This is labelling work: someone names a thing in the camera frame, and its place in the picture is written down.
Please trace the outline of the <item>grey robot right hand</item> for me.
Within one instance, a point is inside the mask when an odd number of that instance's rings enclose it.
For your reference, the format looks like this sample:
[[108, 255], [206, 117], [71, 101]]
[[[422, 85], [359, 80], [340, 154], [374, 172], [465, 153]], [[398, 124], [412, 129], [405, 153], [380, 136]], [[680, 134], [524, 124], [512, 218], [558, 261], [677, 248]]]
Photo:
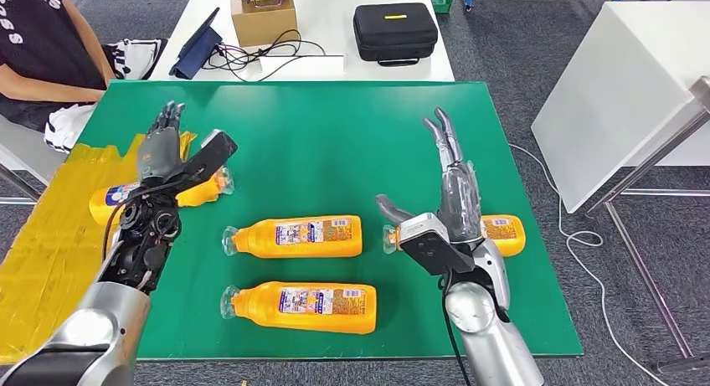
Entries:
[[399, 230], [402, 242], [434, 233], [449, 244], [476, 244], [483, 239], [481, 205], [472, 162], [467, 162], [449, 116], [439, 107], [437, 122], [424, 118], [438, 151], [441, 166], [440, 206], [435, 213], [418, 215], [394, 205], [385, 194], [376, 196], [380, 213]]

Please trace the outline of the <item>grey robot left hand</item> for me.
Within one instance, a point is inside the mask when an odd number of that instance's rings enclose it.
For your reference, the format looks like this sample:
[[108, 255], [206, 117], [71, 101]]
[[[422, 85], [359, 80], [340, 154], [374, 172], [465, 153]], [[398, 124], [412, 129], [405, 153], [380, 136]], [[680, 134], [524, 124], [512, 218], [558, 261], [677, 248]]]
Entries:
[[137, 178], [146, 188], [165, 183], [182, 165], [179, 127], [185, 105], [169, 101], [138, 148]]

